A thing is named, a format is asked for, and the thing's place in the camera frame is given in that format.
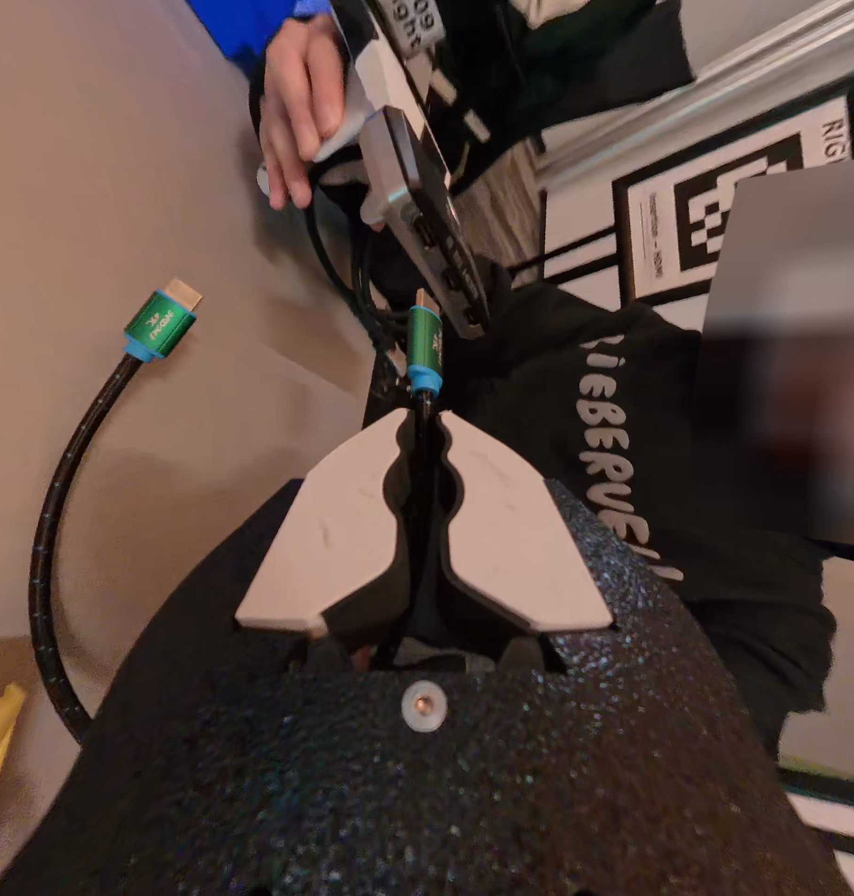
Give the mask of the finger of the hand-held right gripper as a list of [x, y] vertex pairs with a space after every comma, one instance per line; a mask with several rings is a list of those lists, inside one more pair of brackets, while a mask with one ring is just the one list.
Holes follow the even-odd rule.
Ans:
[[362, 152], [370, 122], [385, 108], [395, 108], [403, 114], [421, 145], [437, 147], [433, 130], [409, 84], [407, 70], [390, 43], [369, 42], [355, 58], [355, 116], [361, 119], [356, 142]]

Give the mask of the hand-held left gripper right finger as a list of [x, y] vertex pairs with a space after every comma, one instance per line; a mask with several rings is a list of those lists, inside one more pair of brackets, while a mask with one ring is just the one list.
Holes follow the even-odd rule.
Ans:
[[578, 633], [614, 622], [542, 475], [450, 411], [439, 417], [456, 485], [447, 526], [452, 579], [528, 633]]

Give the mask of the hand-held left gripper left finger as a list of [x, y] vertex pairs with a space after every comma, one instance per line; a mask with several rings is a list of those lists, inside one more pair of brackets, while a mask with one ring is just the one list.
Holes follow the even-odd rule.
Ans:
[[235, 619], [242, 627], [354, 639], [399, 621], [411, 592], [403, 511], [413, 421], [396, 409], [302, 481]]

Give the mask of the black usb hub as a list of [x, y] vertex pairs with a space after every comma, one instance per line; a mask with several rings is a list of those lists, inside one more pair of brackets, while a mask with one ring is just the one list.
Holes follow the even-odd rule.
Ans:
[[482, 338], [486, 293], [432, 133], [416, 136], [403, 110], [383, 106], [365, 121], [358, 146], [368, 181], [363, 223], [393, 234], [460, 338]]

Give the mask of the black braided cable green plugs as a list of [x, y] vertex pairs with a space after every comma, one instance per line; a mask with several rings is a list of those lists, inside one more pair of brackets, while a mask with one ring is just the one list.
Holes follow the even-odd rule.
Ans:
[[[353, 284], [336, 279], [345, 304], [369, 335], [378, 354], [388, 356], [401, 321], [408, 326], [406, 377], [421, 420], [428, 420], [443, 386], [442, 322], [431, 308], [406, 312], [377, 308], [364, 267], [354, 267]], [[181, 280], [155, 290], [123, 331], [123, 356], [85, 411], [47, 487], [36, 524], [28, 580], [28, 619], [35, 664], [53, 710], [77, 745], [92, 718], [63, 662], [52, 614], [52, 581], [60, 526], [71, 486], [100, 426], [144, 364], [165, 360], [197, 321], [201, 295]]]

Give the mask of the person's right hand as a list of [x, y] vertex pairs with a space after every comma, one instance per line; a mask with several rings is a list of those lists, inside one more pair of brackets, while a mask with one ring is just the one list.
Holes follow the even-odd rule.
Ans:
[[304, 210], [312, 198], [309, 163], [345, 110], [345, 55], [332, 14], [282, 23], [264, 53], [258, 109], [269, 204]]

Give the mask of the blue fabric item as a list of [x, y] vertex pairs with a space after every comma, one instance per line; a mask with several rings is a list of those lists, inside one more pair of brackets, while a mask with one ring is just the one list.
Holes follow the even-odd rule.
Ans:
[[330, 1], [187, 1], [222, 55], [249, 81], [285, 21], [329, 14]]

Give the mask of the person in black hoodie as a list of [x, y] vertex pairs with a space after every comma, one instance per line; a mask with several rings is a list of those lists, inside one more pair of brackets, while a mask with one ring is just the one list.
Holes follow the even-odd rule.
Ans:
[[[446, 37], [427, 120], [471, 185], [547, 127], [691, 84], [679, 2], [439, 2]], [[688, 606], [767, 753], [791, 713], [824, 709], [833, 615], [808, 539], [745, 528], [694, 470], [701, 336], [631, 303], [489, 280], [489, 334], [451, 337], [447, 406], [559, 481]]]

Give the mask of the black white marker board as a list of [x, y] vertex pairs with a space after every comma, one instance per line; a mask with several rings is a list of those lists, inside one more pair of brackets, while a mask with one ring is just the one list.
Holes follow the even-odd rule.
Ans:
[[546, 242], [541, 279], [617, 274], [615, 307], [709, 292], [737, 186], [854, 160], [854, 71], [612, 180], [612, 223]]

